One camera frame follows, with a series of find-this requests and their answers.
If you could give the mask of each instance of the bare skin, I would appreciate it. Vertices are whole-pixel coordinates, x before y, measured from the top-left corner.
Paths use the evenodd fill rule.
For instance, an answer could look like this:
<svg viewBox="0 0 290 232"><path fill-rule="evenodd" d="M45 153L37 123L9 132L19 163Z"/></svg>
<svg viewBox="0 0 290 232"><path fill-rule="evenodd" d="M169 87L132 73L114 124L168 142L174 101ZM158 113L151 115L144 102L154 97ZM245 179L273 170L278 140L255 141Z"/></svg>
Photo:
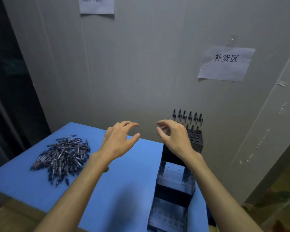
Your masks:
<svg viewBox="0 0 290 232"><path fill-rule="evenodd" d="M221 232L262 232L191 147L186 128L173 121L158 121L157 132L166 146L192 171L198 187Z"/></svg>
<svg viewBox="0 0 290 232"><path fill-rule="evenodd" d="M192 149L185 127L172 120L162 120L157 124L159 126L157 132L163 142L193 172L220 231L262 232L210 171L201 154ZM90 156L81 174L47 213L34 232L74 232L76 230L104 170L139 140L140 134L127 140L128 131L138 125L123 121L107 129L100 149ZM168 130L170 135L166 135L162 130Z"/></svg>

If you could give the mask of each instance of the torn paper scrap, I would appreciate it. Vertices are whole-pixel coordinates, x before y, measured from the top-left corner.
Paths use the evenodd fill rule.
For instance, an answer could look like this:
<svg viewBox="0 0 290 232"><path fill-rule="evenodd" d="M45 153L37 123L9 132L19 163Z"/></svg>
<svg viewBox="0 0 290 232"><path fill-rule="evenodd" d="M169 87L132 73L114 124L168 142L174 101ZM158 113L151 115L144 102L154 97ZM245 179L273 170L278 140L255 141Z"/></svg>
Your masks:
<svg viewBox="0 0 290 232"><path fill-rule="evenodd" d="M242 82L255 49L214 46L205 52L199 78Z"/></svg>
<svg viewBox="0 0 290 232"><path fill-rule="evenodd" d="M81 14L114 14L114 0L78 0Z"/></svg>

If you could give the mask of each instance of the blue surface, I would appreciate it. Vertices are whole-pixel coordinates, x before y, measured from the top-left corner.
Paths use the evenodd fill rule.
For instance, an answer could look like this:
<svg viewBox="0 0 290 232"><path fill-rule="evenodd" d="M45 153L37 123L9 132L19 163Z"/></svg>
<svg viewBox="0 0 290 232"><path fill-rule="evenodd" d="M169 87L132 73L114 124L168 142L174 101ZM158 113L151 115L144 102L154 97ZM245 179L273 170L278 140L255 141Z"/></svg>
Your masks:
<svg viewBox="0 0 290 232"><path fill-rule="evenodd" d="M29 171L31 165L48 149L46 145L72 134L87 139L91 152L96 152L105 132L72 122L65 125L0 167L0 192L48 212L68 187L64 183L51 186L47 170ZM123 157L114 160L93 191L79 227L94 232L147 231L162 147L139 139ZM197 185L189 206L188 231L208 231L206 205Z"/></svg>

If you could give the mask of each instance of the table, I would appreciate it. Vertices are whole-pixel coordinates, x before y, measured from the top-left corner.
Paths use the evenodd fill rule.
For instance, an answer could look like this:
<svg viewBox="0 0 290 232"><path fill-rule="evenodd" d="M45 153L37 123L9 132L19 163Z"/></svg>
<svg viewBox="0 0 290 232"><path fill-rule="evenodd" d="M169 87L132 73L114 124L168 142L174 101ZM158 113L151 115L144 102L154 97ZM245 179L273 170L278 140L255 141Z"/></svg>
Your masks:
<svg viewBox="0 0 290 232"><path fill-rule="evenodd" d="M0 167L0 192L48 212L68 186L51 186L47 170L30 171L39 154L56 138L77 134L96 152L105 130L70 122ZM97 183L79 227L94 232L146 232L163 144L139 139L123 157L109 165ZM188 231L208 232L204 198L196 191L188 209Z"/></svg>

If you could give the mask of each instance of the paper taped to wall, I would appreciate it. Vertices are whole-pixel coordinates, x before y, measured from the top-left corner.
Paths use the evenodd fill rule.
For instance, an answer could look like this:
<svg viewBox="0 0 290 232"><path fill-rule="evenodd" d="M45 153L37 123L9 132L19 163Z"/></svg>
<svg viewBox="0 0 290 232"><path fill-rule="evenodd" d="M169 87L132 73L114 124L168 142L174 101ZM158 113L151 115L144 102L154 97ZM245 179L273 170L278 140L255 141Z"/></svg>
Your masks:
<svg viewBox="0 0 290 232"><path fill-rule="evenodd" d="M199 78L242 82L255 49L214 46L205 52Z"/></svg>
<svg viewBox="0 0 290 232"><path fill-rule="evenodd" d="M114 14L114 0L78 0L81 14Z"/></svg>

